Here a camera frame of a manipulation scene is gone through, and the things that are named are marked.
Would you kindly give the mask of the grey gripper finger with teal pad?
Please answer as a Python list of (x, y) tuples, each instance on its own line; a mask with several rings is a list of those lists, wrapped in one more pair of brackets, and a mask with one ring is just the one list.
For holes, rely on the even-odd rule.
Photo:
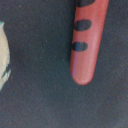
[(0, 21), (0, 91), (3, 85), (9, 79), (11, 69), (10, 64), (10, 51), (8, 40), (4, 31), (4, 23)]

